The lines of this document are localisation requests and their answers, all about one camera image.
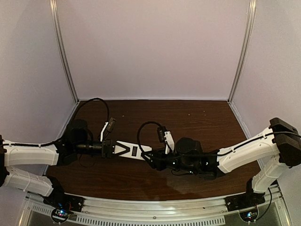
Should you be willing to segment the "white remote control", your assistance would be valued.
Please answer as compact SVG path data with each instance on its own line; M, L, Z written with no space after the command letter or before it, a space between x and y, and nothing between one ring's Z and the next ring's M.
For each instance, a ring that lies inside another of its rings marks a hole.
M133 149L131 150L131 154L132 154L132 157L130 159L135 159L135 160L141 160L141 161L144 161L144 159L141 157L141 149L139 147L138 144L133 144Z

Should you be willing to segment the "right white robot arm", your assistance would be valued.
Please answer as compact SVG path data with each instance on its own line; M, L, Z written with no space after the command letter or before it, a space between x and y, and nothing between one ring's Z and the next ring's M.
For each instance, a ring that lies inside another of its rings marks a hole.
M263 169L248 181L246 193L249 196L263 196L284 171L301 163L301 136L296 128L280 118L271 119L269 127L248 140L208 153L202 152L198 141L188 137L171 145L163 137L165 127L154 121L147 121L141 127L148 124L157 125L159 140L166 147L165 150L141 150L141 156L153 169L170 168L176 175L182 171L184 175L216 179L269 156Z

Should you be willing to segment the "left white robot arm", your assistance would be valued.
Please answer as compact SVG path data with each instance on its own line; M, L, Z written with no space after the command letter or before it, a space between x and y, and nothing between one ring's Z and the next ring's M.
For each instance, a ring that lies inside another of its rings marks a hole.
M78 159L78 155L99 155L102 158L121 156L140 159L139 145L112 141L104 136L111 132L115 121L107 121L94 140L85 120L70 122L64 134L45 144L0 141L0 185L41 195L45 199L65 197L65 191L55 177L39 176L16 168L17 165L65 166Z

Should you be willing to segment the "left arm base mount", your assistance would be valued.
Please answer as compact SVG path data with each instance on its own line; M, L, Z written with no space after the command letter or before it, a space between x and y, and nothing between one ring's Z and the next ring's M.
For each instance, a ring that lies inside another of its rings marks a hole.
M76 212L81 212L84 198L65 193L51 194L50 196L42 196L43 202L52 206L51 219L57 223L62 224L66 222L69 217Z

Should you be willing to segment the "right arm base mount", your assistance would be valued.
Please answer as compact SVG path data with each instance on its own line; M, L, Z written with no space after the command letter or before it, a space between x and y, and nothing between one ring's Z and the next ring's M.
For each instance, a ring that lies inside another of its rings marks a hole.
M252 223L259 219L258 205L265 203L264 195L265 193L245 192L227 196L224 200L228 212L238 210L242 221Z

